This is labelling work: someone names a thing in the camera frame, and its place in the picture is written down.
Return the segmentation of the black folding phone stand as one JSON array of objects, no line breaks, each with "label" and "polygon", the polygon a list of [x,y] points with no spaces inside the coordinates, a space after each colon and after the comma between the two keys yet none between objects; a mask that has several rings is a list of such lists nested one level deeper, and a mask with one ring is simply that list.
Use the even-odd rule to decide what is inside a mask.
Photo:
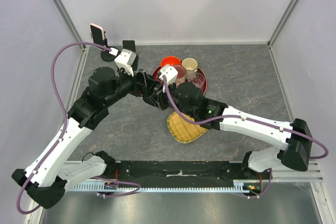
[{"label": "black folding phone stand", "polygon": [[128,49],[135,53],[135,60],[132,64],[132,69],[133,71],[136,71],[138,68],[138,63],[139,63],[139,55],[136,54],[135,41],[134,40],[123,40],[122,47],[123,49]]}]

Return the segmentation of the pink-cased smartphone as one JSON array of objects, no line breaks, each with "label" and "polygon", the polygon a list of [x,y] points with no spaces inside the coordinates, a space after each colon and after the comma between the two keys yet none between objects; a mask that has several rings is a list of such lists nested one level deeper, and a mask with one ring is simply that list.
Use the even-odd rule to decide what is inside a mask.
[{"label": "pink-cased smartphone", "polygon": [[99,44],[102,46],[107,45],[107,39],[105,37],[105,30],[101,26],[91,23],[90,30],[91,30],[92,40],[95,44]]}]

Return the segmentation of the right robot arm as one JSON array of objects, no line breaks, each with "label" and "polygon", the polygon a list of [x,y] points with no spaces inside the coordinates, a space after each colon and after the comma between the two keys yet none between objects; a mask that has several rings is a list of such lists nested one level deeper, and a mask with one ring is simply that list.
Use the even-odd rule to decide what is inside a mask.
[{"label": "right robot arm", "polygon": [[242,112],[225,103],[205,98],[195,85],[185,82],[178,87],[163,84],[165,96],[186,122],[206,129],[235,132],[270,144],[262,151],[247,152],[240,166],[248,179],[281,165],[305,172],[308,169],[312,135],[306,121],[274,121]]}]

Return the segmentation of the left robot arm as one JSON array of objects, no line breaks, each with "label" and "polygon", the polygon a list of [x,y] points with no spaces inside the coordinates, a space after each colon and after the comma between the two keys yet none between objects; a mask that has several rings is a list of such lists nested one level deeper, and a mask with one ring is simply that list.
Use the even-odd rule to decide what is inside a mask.
[{"label": "left robot arm", "polygon": [[38,206],[49,209],[57,204],[73,186],[88,178],[111,178],[114,160],[106,152],[95,154],[71,170],[62,168],[76,147],[105,119],[108,108],[131,94],[149,105],[158,105],[163,85],[144,71],[128,74],[124,68],[97,68],[89,77],[88,86],[70,110],[59,132],[43,152],[25,169],[16,169],[12,179]]}]

